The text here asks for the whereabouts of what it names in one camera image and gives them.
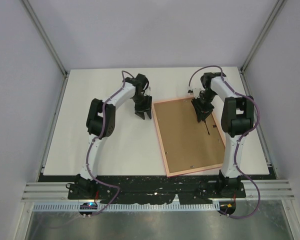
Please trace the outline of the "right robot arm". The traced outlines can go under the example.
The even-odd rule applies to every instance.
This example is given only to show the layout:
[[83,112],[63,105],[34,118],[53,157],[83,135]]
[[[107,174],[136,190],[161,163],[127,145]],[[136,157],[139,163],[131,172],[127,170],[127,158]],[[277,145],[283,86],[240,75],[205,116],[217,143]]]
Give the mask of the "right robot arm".
[[236,92],[222,72],[206,72],[200,82],[203,89],[190,90],[198,122],[206,122],[213,113],[215,96],[223,101],[220,125],[225,134],[225,153],[214,189],[221,197],[228,197],[241,189],[243,174],[239,168],[246,136],[254,129],[254,100]]

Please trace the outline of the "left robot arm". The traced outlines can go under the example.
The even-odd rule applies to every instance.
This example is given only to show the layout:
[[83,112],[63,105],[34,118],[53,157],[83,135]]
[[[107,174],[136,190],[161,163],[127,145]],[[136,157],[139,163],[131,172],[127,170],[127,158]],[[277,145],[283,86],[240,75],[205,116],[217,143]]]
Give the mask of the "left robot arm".
[[120,188],[97,179],[93,173],[95,162],[101,153],[106,140],[112,135],[116,126],[116,111],[127,100],[134,102],[134,114],[145,120],[152,118],[152,97],[146,93],[149,87],[148,78],[139,73],[136,77],[123,70],[123,81],[120,88],[106,100],[93,99],[90,103],[86,128],[89,135],[88,149],[82,170],[75,176],[74,183],[68,184],[68,198],[71,200],[92,199],[98,187],[115,189],[115,197]]

